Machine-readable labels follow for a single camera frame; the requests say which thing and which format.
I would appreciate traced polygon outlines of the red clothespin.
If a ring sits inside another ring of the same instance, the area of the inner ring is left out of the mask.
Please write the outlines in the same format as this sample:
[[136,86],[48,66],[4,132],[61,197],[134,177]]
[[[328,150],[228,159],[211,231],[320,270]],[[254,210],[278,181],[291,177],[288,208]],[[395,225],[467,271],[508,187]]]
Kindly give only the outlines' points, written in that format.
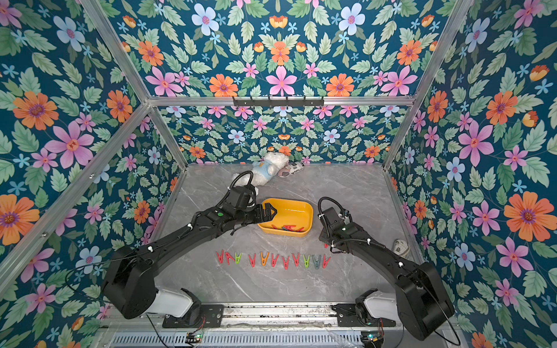
[[294,266],[298,267],[300,265],[300,253],[292,253],[292,258],[293,258],[293,262],[294,262]]
[[216,252],[216,255],[217,255],[217,258],[218,258],[218,262],[220,264],[223,264],[224,256],[225,256],[224,250],[221,250],[220,252]]
[[275,268],[277,262],[278,262],[278,258],[280,257],[280,254],[271,254],[271,267]]
[[233,255],[231,255],[229,252],[225,252],[225,257],[228,265],[230,265],[231,262],[236,262],[236,258]]
[[282,262],[283,262],[284,270],[287,271],[289,269],[289,266],[290,266],[290,256],[287,256],[287,257],[282,256],[281,259],[282,259]]
[[323,256],[323,258],[322,258],[322,268],[323,269],[327,268],[331,259],[332,259],[331,257],[328,257],[326,255]]
[[257,262],[257,255],[255,253],[253,255],[249,254],[248,258],[249,258],[249,263],[250,263],[251,267],[254,268],[256,266],[256,262]]

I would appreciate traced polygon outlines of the grey teal clothespin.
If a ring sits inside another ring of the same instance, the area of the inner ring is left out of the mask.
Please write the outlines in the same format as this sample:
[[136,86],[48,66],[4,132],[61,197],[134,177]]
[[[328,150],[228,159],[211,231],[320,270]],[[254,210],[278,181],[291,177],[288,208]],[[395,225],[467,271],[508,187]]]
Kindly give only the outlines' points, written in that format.
[[314,268],[316,270],[318,270],[321,266],[321,256],[320,255],[312,255],[312,262],[313,262]]

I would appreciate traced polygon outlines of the yellow plastic storage box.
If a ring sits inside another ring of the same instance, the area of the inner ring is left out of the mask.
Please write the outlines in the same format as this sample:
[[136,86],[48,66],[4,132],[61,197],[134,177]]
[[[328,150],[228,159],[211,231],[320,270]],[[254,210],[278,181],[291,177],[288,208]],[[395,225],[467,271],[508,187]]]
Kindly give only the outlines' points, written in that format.
[[268,198],[263,203],[269,203],[277,211],[272,221],[258,224],[263,232],[303,238],[312,229],[314,211],[310,203],[280,198]]

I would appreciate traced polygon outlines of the orange clothespin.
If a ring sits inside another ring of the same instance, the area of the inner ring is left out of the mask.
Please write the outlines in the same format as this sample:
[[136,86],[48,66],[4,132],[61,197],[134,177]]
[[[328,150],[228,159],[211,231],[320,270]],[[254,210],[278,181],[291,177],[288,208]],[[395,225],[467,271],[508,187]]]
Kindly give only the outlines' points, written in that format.
[[269,252],[266,252],[266,253],[261,252],[261,265],[263,267],[265,267],[267,265],[269,257],[270,257]]

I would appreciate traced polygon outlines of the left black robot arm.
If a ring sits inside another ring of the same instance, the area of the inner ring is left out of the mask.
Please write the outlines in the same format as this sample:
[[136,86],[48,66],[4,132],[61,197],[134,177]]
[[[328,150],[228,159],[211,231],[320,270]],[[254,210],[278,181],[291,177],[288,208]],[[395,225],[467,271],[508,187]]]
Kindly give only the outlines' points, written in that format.
[[[244,177],[249,182],[239,184]],[[173,233],[137,249],[123,246],[114,253],[102,283],[102,294],[125,319],[159,314],[197,320],[200,301],[194,294],[186,289],[159,288],[155,279],[196,247],[225,233],[275,218],[277,210],[272,204],[257,202],[257,190],[251,183],[254,177],[252,171],[239,174],[216,205],[195,213],[189,223]]]

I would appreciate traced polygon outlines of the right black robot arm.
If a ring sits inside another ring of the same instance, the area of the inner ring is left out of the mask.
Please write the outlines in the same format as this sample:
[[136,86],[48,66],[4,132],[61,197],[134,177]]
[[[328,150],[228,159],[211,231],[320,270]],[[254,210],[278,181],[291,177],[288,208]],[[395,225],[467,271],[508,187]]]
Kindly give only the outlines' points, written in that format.
[[355,223],[331,197],[319,199],[318,212],[323,226],[319,240],[334,254],[361,259],[394,289],[391,294],[372,291],[364,297],[362,307],[371,317],[397,321],[420,341],[451,322],[455,315],[453,302],[431,263],[417,264],[395,254]]

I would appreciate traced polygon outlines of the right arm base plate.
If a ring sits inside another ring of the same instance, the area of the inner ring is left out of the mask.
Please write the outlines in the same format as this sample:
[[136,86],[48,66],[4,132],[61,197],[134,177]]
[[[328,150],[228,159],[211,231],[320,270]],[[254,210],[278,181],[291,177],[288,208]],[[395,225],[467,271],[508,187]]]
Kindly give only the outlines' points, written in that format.
[[339,327],[396,327],[394,320],[373,317],[362,304],[334,304]]

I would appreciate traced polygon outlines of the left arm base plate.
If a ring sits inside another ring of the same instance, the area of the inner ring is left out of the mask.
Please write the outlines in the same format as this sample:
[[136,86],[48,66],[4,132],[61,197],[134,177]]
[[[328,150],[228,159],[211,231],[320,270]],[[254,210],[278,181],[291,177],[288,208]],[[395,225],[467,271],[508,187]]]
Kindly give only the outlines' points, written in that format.
[[162,323],[164,329],[214,329],[223,320],[224,306],[221,304],[195,304],[181,318],[166,316]]

